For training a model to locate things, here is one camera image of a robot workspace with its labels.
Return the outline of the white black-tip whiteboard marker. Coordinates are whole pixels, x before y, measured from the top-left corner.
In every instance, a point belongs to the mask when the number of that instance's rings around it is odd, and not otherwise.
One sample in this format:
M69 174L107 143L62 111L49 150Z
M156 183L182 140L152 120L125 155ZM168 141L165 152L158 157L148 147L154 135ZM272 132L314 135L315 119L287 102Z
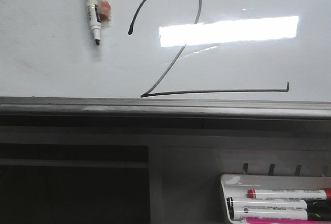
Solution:
M91 30L91 34L96 43L96 46L100 45L101 38L101 20L98 8L97 0L86 0L89 28Z

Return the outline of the red magnet with clear tape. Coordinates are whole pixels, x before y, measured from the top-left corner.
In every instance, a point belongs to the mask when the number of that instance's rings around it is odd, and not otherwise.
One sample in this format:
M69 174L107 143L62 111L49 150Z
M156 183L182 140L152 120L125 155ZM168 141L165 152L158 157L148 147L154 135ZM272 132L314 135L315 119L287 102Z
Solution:
M111 27L111 4L109 0L97 0L98 11L101 20L101 25L105 28Z

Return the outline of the white whiteboard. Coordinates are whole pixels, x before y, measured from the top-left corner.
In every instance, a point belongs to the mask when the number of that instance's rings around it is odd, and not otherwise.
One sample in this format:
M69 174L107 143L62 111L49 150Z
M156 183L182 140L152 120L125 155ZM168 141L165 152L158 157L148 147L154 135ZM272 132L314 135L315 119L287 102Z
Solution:
M330 0L1 0L1 95L330 101Z

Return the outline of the white marker tray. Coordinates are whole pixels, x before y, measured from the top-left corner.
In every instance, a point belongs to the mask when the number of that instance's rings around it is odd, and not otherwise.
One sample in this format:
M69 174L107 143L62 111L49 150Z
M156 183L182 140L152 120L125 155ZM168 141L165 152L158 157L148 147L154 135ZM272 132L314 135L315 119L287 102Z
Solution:
M227 198L245 198L250 189L322 189L330 188L330 177L268 176L223 174L220 177L220 193L225 223L241 223L231 220Z

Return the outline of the grey cabinet with shelf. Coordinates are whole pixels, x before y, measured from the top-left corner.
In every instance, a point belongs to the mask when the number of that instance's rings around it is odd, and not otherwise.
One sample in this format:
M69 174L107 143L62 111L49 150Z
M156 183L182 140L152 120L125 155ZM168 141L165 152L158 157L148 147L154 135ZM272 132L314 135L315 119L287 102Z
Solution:
M330 121L1 117L1 223L227 223L224 174L329 177Z

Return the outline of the pink marker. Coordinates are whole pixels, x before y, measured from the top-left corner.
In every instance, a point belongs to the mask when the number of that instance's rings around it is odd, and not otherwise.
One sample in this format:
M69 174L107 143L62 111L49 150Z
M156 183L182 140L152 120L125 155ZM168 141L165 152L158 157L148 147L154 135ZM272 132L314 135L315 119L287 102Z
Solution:
M242 219L240 223L248 224L330 224L330 221L316 221L316 220L285 220L285 219Z

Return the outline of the upper black-capped white marker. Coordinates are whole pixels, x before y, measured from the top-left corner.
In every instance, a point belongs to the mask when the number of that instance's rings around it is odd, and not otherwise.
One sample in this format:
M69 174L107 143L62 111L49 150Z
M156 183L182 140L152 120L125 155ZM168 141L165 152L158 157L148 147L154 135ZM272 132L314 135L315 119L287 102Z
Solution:
M226 199L229 208L253 208L270 210L328 210L330 200L290 200L290 199L241 199L228 197Z

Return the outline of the black-capped white marker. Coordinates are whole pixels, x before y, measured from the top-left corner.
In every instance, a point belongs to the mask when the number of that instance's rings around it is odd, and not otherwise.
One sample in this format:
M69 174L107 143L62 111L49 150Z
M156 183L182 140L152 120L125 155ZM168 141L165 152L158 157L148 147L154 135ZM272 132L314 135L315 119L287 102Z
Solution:
M330 200L290 200L290 199L241 199L228 197L226 199L229 208L253 208L270 210L328 210Z
M303 209L298 210L272 210L272 209L255 209L255 208L230 208L230 218L239 220L244 218L253 219L283 219L283 220L315 220L330 221L330 212L314 213Z

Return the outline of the lower black-capped white marker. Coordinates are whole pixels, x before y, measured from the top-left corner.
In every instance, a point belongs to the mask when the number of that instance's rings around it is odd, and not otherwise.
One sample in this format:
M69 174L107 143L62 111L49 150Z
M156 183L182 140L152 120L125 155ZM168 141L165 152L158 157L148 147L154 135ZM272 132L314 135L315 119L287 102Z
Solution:
M230 208L230 218L239 220L244 218L253 219L283 219L283 220L315 220L330 221L330 212L314 213L303 209L298 210L272 210L272 209L255 209L255 208Z

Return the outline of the red-capped white marker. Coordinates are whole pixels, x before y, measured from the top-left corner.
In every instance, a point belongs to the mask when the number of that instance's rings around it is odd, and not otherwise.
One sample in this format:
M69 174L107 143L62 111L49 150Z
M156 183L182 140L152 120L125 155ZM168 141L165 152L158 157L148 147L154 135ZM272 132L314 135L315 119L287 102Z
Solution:
M250 189L247 198L251 199L295 199L330 200L330 188L324 189Z

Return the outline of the grey whiteboard frame ledge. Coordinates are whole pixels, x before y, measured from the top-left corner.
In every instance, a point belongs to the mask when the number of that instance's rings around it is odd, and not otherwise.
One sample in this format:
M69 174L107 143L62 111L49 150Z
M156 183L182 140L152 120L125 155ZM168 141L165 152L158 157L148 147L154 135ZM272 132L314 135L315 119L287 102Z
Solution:
M1 97L1 114L330 120L330 102Z

